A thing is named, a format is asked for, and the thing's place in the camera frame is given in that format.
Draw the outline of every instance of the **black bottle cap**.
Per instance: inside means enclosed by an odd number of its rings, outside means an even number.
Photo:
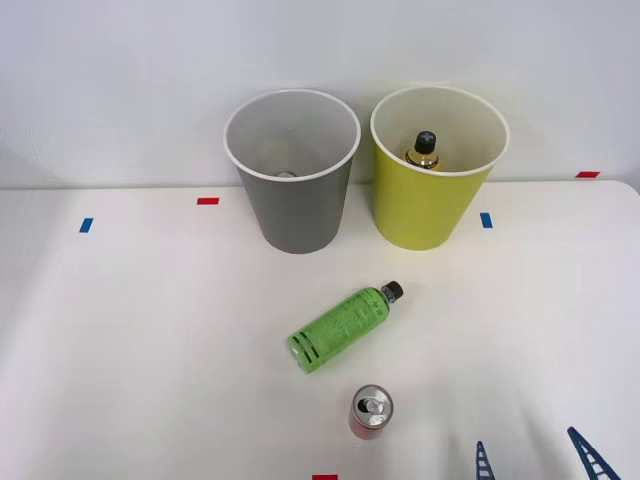
[[[391,290],[391,293],[393,293],[393,296],[395,297],[396,300],[399,299],[402,295],[404,295],[404,291],[402,290],[402,287],[398,282],[395,282],[395,281],[389,282],[385,285],[385,287]]]
[[[420,155],[429,155],[436,149],[436,136],[432,132],[420,132],[414,147]]]

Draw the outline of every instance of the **yellow bin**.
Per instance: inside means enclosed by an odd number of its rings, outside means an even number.
[[[416,135],[436,135],[440,171],[404,161]],[[371,116],[376,142],[373,212],[380,233],[409,250],[444,242],[509,145],[502,114],[473,93],[446,86],[391,93]]]

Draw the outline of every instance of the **can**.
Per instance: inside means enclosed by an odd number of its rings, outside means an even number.
[[[349,428],[363,440],[382,433],[393,415],[391,395],[378,385],[365,385],[353,396],[349,411]]]

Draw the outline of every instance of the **can lid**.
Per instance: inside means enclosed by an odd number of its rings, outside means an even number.
[[[393,415],[391,395],[378,385],[365,385],[353,397],[351,409],[358,423],[366,428],[384,427]]]

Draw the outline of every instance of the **white table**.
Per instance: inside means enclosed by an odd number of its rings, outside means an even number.
[[[0,478],[471,480],[482,440],[498,480],[586,479],[571,425],[635,478],[635,191],[488,184],[426,252],[378,234],[367,192],[304,256],[240,188],[0,192]],[[305,375],[286,336],[389,280],[389,320]],[[365,383],[396,405],[371,442],[347,426]]]

